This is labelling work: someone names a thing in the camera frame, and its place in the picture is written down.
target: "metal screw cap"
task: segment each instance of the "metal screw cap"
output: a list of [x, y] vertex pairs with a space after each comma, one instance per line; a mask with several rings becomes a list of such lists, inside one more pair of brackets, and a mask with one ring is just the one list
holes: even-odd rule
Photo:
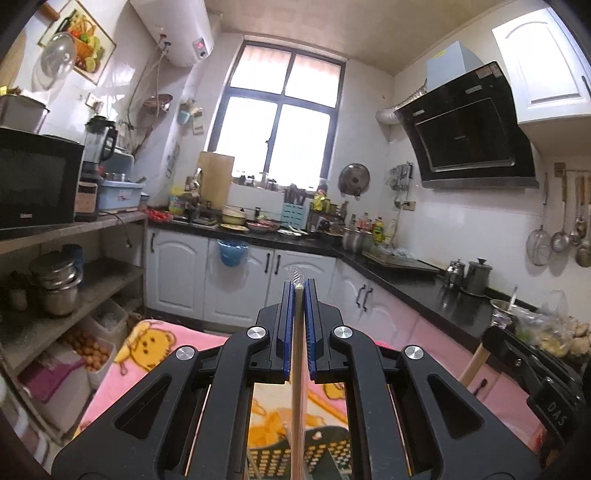
[[254, 327], [250, 327], [246, 334], [250, 338], [258, 340], [259, 338], [263, 338], [267, 334], [267, 331], [264, 329], [264, 327], [259, 327], [258, 325], [255, 325]]
[[335, 328], [333, 331], [338, 338], [350, 338], [353, 335], [353, 330], [351, 330], [349, 327], [346, 327], [345, 325], [341, 325]]
[[420, 360], [423, 358], [423, 349], [416, 345], [409, 345], [404, 349], [404, 353], [412, 360]]
[[195, 355], [195, 349], [192, 346], [182, 346], [177, 350], [179, 360], [191, 360]]

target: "ceiling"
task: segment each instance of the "ceiling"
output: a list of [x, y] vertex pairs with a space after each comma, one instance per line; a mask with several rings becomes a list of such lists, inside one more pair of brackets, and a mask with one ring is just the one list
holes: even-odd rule
[[505, 0], [206, 0], [222, 30], [287, 38], [397, 74]]

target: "black range hood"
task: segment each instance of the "black range hood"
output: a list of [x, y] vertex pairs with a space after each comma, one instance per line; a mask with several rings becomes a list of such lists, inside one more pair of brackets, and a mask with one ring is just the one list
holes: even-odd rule
[[396, 116], [425, 188], [540, 186], [511, 87], [495, 61], [426, 93]]

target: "plate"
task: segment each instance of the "plate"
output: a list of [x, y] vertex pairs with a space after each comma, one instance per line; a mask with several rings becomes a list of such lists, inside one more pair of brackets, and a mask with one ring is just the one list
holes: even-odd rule
[[291, 232], [290, 230], [285, 230], [283, 228], [280, 230], [277, 230], [277, 233], [280, 233], [281, 235], [285, 235], [285, 236], [301, 236], [301, 233]]
[[227, 230], [234, 230], [235, 232], [242, 232], [247, 233], [249, 230], [245, 226], [242, 225], [231, 225], [229, 223], [222, 223], [220, 227], [225, 228]]

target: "black countertop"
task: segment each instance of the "black countertop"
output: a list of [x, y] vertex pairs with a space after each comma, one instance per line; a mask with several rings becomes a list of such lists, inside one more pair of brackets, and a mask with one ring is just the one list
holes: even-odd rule
[[150, 226], [209, 238], [241, 240], [258, 247], [340, 258], [471, 352], [476, 350], [484, 331], [491, 324], [492, 307], [488, 299], [450, 291], [444, 288], [440, 275], [385, 268], [363, 255], [346, 252], [319, 240], [293, 239], [278, 233], [234, 233], [179, 223], [150, 222]]

